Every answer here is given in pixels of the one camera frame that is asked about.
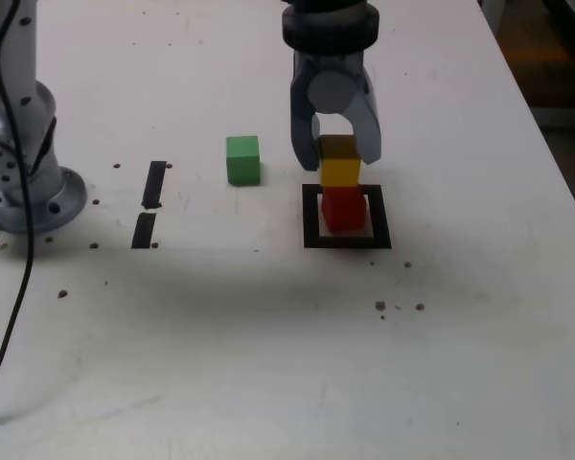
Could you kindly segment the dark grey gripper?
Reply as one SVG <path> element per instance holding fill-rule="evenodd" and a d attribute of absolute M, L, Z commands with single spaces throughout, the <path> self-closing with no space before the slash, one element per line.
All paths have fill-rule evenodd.
<path fill-rule="evenodd" d="M 293 52 L 290 137 L 296 158 L 305 171 L 316 171 L 319 165 L 318 144 L 313 134 L 315 111 L 346 119 L 356 137 L 360 159 L 367 165 L 380 160 L 380 121 L 374 88 L 364 67 L 364 55 L 363 51 L 342 56 Z M 317 70 L 327 70 L 310 82 L 309 98 L 307 83 L 296 79 L 307 62 Z"/>

